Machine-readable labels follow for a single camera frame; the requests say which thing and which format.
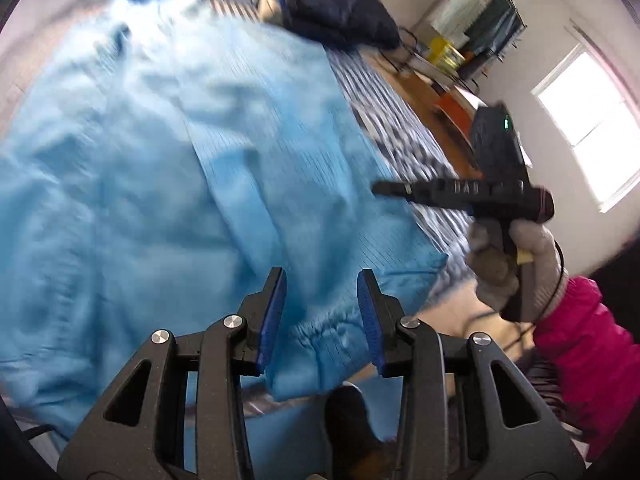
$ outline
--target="window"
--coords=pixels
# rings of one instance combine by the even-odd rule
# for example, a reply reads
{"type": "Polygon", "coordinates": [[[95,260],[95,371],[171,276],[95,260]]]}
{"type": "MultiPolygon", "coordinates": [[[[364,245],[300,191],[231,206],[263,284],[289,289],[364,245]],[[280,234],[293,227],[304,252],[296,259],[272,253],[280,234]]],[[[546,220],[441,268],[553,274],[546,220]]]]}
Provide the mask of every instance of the window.
{"type": "Polygon", "coordinates": [[[534,90],[574,149],[603,207],[640,180],[640,128],[628,92],[585,46],[534,90]]]}

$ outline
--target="metal screw head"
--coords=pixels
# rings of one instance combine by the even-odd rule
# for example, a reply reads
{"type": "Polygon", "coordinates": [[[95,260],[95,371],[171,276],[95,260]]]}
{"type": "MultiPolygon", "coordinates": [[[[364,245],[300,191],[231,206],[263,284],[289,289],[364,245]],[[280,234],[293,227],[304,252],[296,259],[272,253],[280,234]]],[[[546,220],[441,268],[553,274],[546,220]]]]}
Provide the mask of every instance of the metal screw head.
{"type": "Polygon", "coordinates": [[[418,319],[414,319],[411,316],[404,316],[401,320],[400,320],[400,324],[402,326],[404,326],[405,328],[417,328],[418,325],[420,325],[420,320],[418,319]]]}
{"type": "Polygon", "coordinates": [[[242,317],[232,314],[231,316],[226,316],[223,322],[227,328],[238,328],[242,325],[242,317]]]}
{"type": "Polygon", "coordinates": [[[169,333],[167,332],[167,330],[156,330],[151,335],[151,341],[159,345],[162,343],[166,343],[167,341],[169,341],[169,333]]]}
{"type": "Polygon", "coordinates": [[[476,332],[473,335],[473,342],[479,346],[487,346],[491,342],[491,337],[484,332],[476,332]]]}

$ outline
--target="person's arm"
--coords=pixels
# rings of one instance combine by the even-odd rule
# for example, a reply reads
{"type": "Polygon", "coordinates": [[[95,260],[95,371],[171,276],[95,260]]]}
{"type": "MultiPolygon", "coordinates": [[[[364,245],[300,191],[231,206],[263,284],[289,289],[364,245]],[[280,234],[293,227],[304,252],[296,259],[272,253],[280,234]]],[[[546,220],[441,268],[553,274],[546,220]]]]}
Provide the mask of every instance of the person's arm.
{"type": "MultiPolygon", "coordinates": [[[[560,265],[554,238],[547,228],[516,220],[510,235],[534,258],[534,299],[522,321],[535,322],[534,342],[542,356],[558,368],[562,398],[576,426],[590,444],[588,460],[599,457],[613,441],[640,397],[640,346],[616,325],[600,303],[595,282],[569,280],[560,265]]],[[[495,279],[498,251],[487,251],[487,230],[473,224],[468,232],[471,252],[466,260],[478,276],[476,295],[500,312],[518,290],[517,277],[495,279]]]]}
{"type": "Polygon", "coordinates": [[[595,460],[640,397],[640,346],[600,303],[595,282],[569,280],[556,309],[536,327],[540,354],[558,368],[562,398],[595,460]]]}

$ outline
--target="shoe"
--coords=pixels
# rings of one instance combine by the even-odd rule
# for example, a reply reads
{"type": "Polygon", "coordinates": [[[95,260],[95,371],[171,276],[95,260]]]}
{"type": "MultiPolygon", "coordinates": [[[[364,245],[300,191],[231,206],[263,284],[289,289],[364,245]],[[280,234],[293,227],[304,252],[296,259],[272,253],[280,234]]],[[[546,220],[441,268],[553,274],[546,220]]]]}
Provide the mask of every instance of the shoe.
{"type": "Polygon", "coordinates": [[[332,480],[390,478],[396,445],[374,435],[359,388],[344,383],[329,395],[324,427],[332,448],[332,480]]]}

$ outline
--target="orange object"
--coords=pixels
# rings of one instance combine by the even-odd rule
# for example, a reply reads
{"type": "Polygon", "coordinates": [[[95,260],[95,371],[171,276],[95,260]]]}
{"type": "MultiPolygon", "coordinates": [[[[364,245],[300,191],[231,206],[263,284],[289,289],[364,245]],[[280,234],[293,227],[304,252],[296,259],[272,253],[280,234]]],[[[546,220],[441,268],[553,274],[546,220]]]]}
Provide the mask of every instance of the orange object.
{"type": "Polygon", "coordinates": [[[444,94],[436,101],[435,106],[449,118],[449,121],[460,131],[466,142],[469,142],[473,119],[469,117],[468,112],[458,104],[452,95],[449,93],[444,94]]]}

